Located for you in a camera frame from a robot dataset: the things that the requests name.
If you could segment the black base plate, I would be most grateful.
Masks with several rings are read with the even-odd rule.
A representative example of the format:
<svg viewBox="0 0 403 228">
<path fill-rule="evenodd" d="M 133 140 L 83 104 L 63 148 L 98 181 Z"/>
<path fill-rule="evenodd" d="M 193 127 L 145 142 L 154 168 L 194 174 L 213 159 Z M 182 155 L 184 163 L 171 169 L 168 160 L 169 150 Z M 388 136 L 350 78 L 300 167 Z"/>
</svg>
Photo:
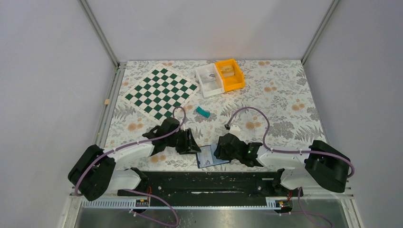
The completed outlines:
<svg viewBox="0 0 403 228">
<path fill-rule="evenodd" d="M 151 193 L 179 205 L 259 205 L 266 197 L 296 197 L 276 183 L 277 172 L 167 172 L 143 171 L 146 183 L 136 192 Z"/>
</svg>

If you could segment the navy blue card holder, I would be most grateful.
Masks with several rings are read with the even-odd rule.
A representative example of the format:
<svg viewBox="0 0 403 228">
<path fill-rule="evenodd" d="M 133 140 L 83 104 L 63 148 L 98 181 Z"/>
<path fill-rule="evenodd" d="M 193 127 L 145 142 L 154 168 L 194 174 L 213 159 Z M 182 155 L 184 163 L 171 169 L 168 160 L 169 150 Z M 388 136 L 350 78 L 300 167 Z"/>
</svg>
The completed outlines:
<svg viewBox="0 0 403 228">
<path fill-rule="evenodd" d="M 217 147 L 217 144 L 211 144 L 200 148 L 201 151 L 196 153 L 196 161 L 199 169 L 230 163 L 228 160 L 216 158 L 214 152 Z"/>
</svg>

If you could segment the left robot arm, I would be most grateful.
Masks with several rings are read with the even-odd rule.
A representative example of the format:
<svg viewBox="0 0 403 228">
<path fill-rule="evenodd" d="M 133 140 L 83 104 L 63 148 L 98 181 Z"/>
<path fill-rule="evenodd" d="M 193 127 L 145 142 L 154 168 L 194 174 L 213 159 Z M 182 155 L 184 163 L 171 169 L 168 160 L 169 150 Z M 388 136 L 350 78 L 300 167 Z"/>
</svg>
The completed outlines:
<svg viewBox="0 0 403 228">
<path fill-rule="evenodd" d="M 69 172 L 67 178 L 75 187 L 75 194 L 94 201 L 105 193 L 130 189 L 135 195 L 147 191 L 147 177 L 137 168 L 125 165 L 164 151 L 167 147 L 179 154 L 201 152 L 190 129 L 168 117 L 161 125 L 146 132 L 138 142 L 121 145 L 106 152 L 96 144 L 89 146 Z"/>
</svg>

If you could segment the teal block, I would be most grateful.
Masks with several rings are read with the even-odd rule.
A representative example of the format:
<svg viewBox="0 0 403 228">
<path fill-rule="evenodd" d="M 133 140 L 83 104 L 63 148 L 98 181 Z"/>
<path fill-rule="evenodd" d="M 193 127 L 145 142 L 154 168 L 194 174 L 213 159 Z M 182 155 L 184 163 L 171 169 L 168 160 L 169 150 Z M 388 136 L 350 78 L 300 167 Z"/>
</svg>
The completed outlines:
<svg viewBox="0 0 403 228">
<path fill-rule="evenodd" d="M 203 109 L 202 109 L 201 107 L 199 107 L 199 106 L 196 108 L 196 112 L 197 112 L 198 114 L 200 114 L 201 116 L 205 117 L 205 118 L 209 118 L 210 115 L 211 115 L 210 112 L 203 110 Z"/>
</svg>

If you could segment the floral table mat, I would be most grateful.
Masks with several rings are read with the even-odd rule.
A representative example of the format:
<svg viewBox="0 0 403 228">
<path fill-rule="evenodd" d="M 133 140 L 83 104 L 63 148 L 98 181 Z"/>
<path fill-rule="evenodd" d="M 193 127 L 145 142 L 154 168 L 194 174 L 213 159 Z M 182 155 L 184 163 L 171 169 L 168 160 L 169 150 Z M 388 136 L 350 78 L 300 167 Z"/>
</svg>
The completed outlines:
<svg viewBox="0 0 403 228">
<path fill-rule="evenodd" d="M 125 103 L 123 95 L 155 65 L 163 64 L 179 71 L 193 81 L 195 69 L 213 61 L 130 61 L 127 62 L 113 117 L 104 148 L 117 148 L 137 140 L 159 123 Z M 237 60 L 245 76 L 245 87 L 221 95 L 203 98 L 199 91 L 184 106 L 188 121 L 186 128 L 199 146 L 217 143 L 219 136 L 228 131 L 224 125 L 231 115 L 246 106 L 262 111 L 270 122 L 266 144 L 269 146 L 307 147 L 313 140 L 327 142 L 314 104 L 306 74 L 300 60 Z M 197 107 L 211 113 L 205 118 Z M 244 142 L 262 142 L 267 128 L 264 117 L 254 110 L 243 110 L 232 120 L 240 127 L 239 138 Z M 179 155 L 166 148 L 155 156 L 135 160 L 125 166 L 142 171 L 265 171 L 278 168 L 250 168 L 237 160 L 231 163 L 198 169 L 195 155 Z"/>
</svg>

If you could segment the green white chessboard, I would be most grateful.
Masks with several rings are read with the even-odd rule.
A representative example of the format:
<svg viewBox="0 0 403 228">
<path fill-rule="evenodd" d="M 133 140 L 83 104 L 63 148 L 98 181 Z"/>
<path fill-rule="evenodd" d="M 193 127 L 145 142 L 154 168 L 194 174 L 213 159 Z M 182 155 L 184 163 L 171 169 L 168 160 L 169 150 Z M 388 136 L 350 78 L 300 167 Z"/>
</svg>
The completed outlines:
<svg viewBox="0 0 403 228">
<path fill-rule="evenodd" d="M 184 107 L 199 91 L 198 83 L 163 64 L 155 65 L 122 100 L 155 123 L 172 117 L 174 108 Z"/>
</svg>

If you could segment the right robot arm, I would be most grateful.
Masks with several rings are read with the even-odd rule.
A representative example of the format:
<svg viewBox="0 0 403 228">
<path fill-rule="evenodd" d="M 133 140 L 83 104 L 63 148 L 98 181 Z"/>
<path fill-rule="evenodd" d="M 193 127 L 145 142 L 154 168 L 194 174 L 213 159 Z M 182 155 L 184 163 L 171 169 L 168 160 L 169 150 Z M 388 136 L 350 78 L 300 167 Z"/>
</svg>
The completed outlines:
<svg viewBox="0 0 403 228">
<path fill-rule="evenodd" d="M 321 187 L 343 193 L 347 179 L 354 174 L 351 160 L 321 141 L 307 148 L 268 147 L 261 142 L 245 143 L 227 133 L 219 137 L 214 156 L 221 160 L 236 159 L 248 167 L 278 167 L 279 177 L 273 191 L 280 196 L 300 187 Z"/>
</svg>

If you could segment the perforated metal rail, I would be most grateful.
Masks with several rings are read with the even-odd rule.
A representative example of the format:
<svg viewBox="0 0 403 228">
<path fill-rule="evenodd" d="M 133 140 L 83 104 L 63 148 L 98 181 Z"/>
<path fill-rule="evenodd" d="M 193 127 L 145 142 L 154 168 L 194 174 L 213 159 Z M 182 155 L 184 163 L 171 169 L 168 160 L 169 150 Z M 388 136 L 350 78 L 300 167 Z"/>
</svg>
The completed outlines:
<svg viewBox="0 0 403 228">
<path fill-rule="evenodd" d="M 271 209 L 271 210 L 282 210 L 291 209 L 292 205 L 286 205 L 284 201 L 277 199 L 265 198 L 263 202 L 259 205 L 202 205 L 202 204 L 192 204 L 184 205 L 180 202 L 179 205 L 174 205 L 170 203 L 173 209 L 243 209 L 243 210 L 254 210 L 254 209 Z M 88 201 L 86 199 L 82 200 L 81 207 L 83 208 L 93 208 L 93 209 L 169 209 L 163 202 L 146 198 L 135 198 L 135 199 L 96 199 L 94 201 Z"/>
</svg>

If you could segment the white plastic bin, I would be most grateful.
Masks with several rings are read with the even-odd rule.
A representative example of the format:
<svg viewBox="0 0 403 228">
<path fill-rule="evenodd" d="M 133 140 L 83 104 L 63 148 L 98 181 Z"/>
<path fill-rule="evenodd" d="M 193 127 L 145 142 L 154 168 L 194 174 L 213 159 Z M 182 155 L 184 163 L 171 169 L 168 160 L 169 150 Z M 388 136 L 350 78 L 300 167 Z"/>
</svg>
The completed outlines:
<svg viewBox="0 0 403 228">
<path fill-rule="evenodd" d="M 214 63 L 197 67 L 195 75 L 204 98 L 224 93 L 224 85 Z"/>
</svg>

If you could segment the orange plastic bin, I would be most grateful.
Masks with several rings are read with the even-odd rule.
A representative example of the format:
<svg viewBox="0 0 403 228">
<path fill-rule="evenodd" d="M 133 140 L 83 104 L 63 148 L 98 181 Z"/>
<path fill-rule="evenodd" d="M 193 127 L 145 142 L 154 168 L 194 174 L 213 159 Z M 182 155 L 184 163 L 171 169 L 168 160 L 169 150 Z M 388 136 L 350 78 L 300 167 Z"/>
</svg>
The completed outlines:
<svg viewBox="0 0 403 228">
<path fill-rule="evenodd" d="M 215 66 L 222 79 L 225 92 L 245 87 L 244 74 L 235 59 L 218 61 Z"/>
</svg>

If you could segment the wooden block in orange bin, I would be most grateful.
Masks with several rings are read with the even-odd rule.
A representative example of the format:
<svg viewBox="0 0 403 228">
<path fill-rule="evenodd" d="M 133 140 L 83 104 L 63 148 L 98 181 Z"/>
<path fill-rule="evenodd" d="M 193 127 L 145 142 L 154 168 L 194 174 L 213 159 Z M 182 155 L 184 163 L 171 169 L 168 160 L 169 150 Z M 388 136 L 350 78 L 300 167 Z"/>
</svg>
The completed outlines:
<svg viewBox="0 0 403 228">
<path fill-rule="evenodd" d="M 232 65 L 220 67 L 220 72 L 224 78 L 235 75 L 235 69 Z"/>
</svg>

